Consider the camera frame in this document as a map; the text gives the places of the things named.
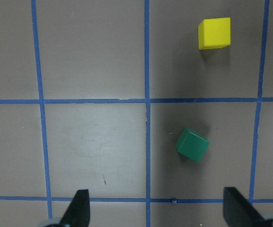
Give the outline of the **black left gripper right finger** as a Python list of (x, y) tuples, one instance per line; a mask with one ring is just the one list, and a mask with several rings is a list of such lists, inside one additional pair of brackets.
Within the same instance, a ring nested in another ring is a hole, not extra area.
[(271, 226), (235, 187), (224, 187), (223, 217), (228, 227)]

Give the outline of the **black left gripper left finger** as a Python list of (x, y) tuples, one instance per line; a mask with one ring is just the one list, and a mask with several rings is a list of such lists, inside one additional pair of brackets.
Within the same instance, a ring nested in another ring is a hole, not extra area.
[(60, 220), (61, 227), (88, 227), (90, 223), (89, 191), (77, 190)]

